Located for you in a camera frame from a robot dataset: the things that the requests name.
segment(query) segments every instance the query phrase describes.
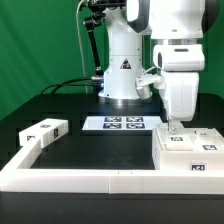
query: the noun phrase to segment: white block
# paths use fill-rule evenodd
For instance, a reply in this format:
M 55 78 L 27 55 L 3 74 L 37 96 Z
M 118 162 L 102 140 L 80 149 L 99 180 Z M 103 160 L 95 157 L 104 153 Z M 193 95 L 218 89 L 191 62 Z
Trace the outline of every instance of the white block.
M 36 161 L 40 153 L 40 139 L 32 139 L 7 163 L 2 172 L 15 171 L 19 168 L 29 169 Z
M 32 138 L 41 139 L 44 148 L 68 132 L 68 121 L 59 119 L 45 119 L 19 133 L 20 145 L 24 146 Z
M 134 171 L 118 171 L 117 175 L 110 176 L 109 193 L 110 194 L 140 194 L 141 176 L 133 175 Z
M 152 157 L 157 170 L 224 170 L 224 139 L 215 129 L 184 128 L 173 136 L 157 128 Z

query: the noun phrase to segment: green backdrop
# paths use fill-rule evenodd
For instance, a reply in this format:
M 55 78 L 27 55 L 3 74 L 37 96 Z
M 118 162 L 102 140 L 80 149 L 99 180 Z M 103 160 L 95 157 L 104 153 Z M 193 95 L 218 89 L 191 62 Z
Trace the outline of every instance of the green backdrop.
M 224 98 L 224 0 L 221 13 L 203 39 L 206 68 L 200 72 L 200 92 Z M 0 0 L 0 119 L 48 85 L 83 76 L 76 31 L 78 0 Z M 83 19 L 81 35 L 87 75 L 94 74 L 93 58 Z M 96 39 L 104 68 L 108 66 L 105 26 L 97 28 Z M 149 38 L 145 38 L 145 63 L 150 66 Z M 68 92 L 84 88 L 67 87 Z

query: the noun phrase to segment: table surface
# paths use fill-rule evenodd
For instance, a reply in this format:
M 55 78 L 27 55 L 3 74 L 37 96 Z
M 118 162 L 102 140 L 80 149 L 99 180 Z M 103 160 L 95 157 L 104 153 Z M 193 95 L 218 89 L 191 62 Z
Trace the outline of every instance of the table surface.
M 224 135 L 224 100 L 200 94 L 185 127 Z M 0 122 L 0 169 L 20 149 L 18 133 L 45 119 L 69 120 L 69 133 L 45 148 L 32 168 L 154 169 L 151 131 L 82 131 L 87 116 L 161 116 L 158 95 L 141 105 L 99 103 L 94 95 L 39 95 Z M 222 195 L 0 192 L 0 223 L 222 223 Z

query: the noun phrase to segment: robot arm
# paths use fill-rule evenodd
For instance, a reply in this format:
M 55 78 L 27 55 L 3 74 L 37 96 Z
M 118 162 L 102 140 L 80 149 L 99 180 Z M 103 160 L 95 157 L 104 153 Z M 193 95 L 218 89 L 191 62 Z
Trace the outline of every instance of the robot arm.
M 129 25 L 136 32 L 151 34 L 153 63 L 158 70 L 156 76 L 143 74 L 136 79 L 136 89 L 146 98 L 151 95 L 148 84 L 159 88 L 170 132 L 177 132 L 176 124 L 190 121 L 194 115 L 197 71 L 205 64 L 202 45 L 197 43 L 203 37 L 204 11 L 205 0 L 127 0 Z

